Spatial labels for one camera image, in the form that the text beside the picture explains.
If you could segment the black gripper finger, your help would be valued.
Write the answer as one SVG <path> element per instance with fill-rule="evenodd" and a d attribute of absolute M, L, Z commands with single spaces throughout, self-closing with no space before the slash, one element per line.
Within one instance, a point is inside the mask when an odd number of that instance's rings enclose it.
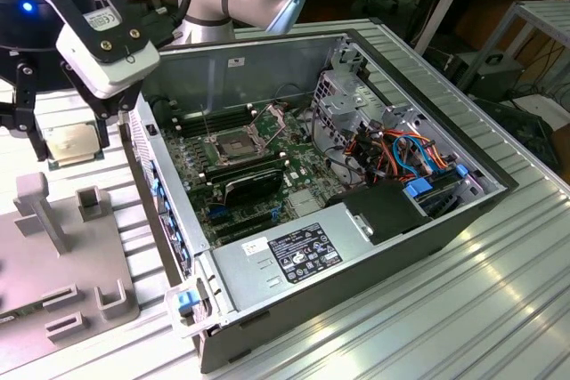
<path fill-rule="evenodd" d="M 109 99 L 99 99 L 91 93 L 69 64 L 63 65 L 63 73 L 76 89 L 82 100 L 93 111 L 96 118 L 100 148 L 107 148 L 110 145 L 107 131 L 108 123 L 113 119 L 117 119 L 121 111 L 128 112 L 134 108 L 143 82 L 138 81 L 118 94 L 109 97 Z"/>
<path fill-rule="evenodd" d="M 19 61 L 16 66 L 12 102 L 1 103 L 1 127 L 6 128 L 12 136 L 21 138 L 25 135 L 35 151 L 37 160 L 46 161 L 48 148 L 35 115 L 36 95 L 36 69 L 27 61 Z"/>

